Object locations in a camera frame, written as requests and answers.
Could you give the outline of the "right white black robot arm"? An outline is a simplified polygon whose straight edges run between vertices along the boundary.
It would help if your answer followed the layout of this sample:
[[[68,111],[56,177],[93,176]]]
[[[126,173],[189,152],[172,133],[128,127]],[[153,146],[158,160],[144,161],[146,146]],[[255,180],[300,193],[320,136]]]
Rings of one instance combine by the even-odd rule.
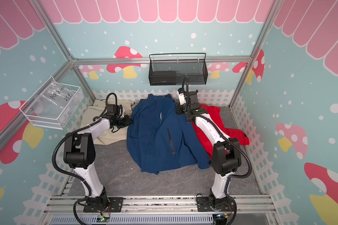
[[[234,198],[228,194],[229,184],[233,178],[249,177],[252,173],[251,162],[238,146],[239,142],[225,134],[214,123],[207,110],[200,107],[197,91],[189,91],[189,77],[183,79],[178,96],[177,114],[184,114],[188,122],[203,131],[213,147],[211,165],[216,174],[207,197],[209,208],[233,214],[237,206]]]

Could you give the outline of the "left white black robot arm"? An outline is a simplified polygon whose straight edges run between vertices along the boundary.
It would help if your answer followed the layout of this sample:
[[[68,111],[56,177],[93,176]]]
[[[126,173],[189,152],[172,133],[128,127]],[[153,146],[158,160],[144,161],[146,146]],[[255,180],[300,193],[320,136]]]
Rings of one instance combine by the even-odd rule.
[[[94,166],[96,158],[94,140],[106,131],[114,134],[132,123],[130,117],[124,114],[124,107],[118,104],[117,95],[110,93],[105,99],[103,112],[93,118],[93,123],[67,133],[54,149],[52,155],[54,169],[79,179],[83,184],[85,198],[79,200],[78,204],[83,205],[85,209],[105,211],[110,207],[110,200]],[[73,173],[57,165],[56,156],[62,145],[64,163],[74,169]]]

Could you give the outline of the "red jacket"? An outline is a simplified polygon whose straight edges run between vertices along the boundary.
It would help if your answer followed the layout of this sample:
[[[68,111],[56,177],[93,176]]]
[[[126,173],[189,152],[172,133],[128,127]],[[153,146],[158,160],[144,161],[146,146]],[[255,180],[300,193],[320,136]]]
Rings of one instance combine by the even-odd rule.
[[[201,108],[205,108],[210,115],[213,122],[230,138],[236,138],[239,141],[240,145],[249,145],[250,140],[246,136],[246,134],[239,130],[239,129],[231,129],[231,128],[225,128],[224,123],[222,121],[222,118],[220,116],[221,108],[216,106],[208,106],[205,104],[200,105]],[[209,158],[212,158],[213,153],[213,145],[210,142],[209,138],[205,135],[205,133],[194,123],[192,123],[192,126],[195,130],[195,133],[198,137],[198,140],[202,144],[205,151],[208,153]]]

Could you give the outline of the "navy blue jacket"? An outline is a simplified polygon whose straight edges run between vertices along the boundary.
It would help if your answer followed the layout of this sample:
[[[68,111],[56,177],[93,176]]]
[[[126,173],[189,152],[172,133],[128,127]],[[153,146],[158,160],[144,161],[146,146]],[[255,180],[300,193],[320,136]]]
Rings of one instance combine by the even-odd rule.
[[[158,174],[191,165],[208,169],[209,155],[185,115],[176,114],[171,95],[149,94],[147,99],[135,106],[127,130],[127,149],[141,171]]]

